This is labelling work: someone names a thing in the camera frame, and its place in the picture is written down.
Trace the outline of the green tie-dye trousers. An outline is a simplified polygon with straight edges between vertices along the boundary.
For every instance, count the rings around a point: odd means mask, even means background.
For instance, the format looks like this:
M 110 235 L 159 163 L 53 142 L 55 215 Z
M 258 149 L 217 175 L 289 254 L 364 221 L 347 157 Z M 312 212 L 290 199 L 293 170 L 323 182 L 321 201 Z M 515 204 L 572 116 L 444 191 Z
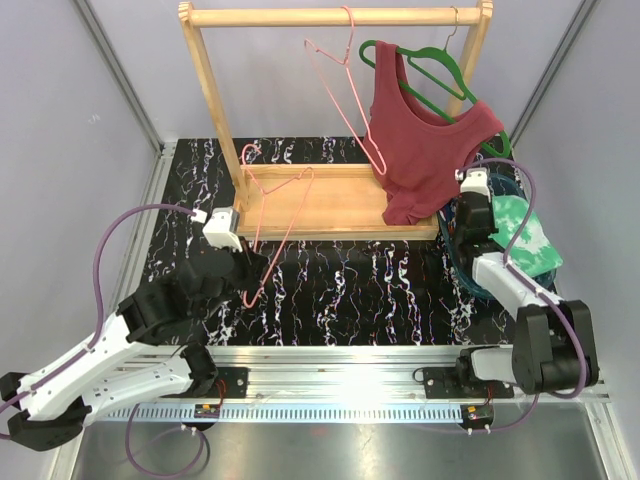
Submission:
M 492 198 L 492 206 L 497 231 L 490 238 L 506 249 L 524 220 L 529 203 L 516 195 L 501 195 Z M 547 274 L 563 265 L 561 255 L 546 237 L 535 212 L 510 250 L 510 257 L 530 277 Z

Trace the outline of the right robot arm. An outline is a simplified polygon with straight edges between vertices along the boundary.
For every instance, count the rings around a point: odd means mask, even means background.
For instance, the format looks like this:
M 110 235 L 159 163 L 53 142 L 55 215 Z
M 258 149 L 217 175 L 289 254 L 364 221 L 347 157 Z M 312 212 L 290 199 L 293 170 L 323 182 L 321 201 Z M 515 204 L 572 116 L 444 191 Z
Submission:
M 454 258 L 464 274 L 489 292 L 516 321 L 509 347 L 466 349 L 454 371 L 456 389 L 476 396 L 489 381 L 518 386 L 526 394 L 574 398 L 599 380 L 591 311 L 580 300 L 566 301 L 504 258 L 487 194 L 458 197 Z

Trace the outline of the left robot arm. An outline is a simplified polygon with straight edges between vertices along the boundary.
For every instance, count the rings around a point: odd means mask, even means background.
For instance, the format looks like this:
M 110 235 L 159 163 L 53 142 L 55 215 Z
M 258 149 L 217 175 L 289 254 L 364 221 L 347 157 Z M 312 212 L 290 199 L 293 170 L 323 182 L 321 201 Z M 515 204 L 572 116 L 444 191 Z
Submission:
M 268 260 L 251 250 L 212 249 L 140 285 L 120 302 L 100 332 L 36 372 L 9 372 L 1 398 L 15 407 L 3 439 L 42 452 L 78 436 L 121 408 L 164 396 L 205 397 L 219 378 L 206 343 L 193 338 L 178 354 L 137 372 L 116 366 L 159 347 L 204 305 L 215 307 L 258 287 Z

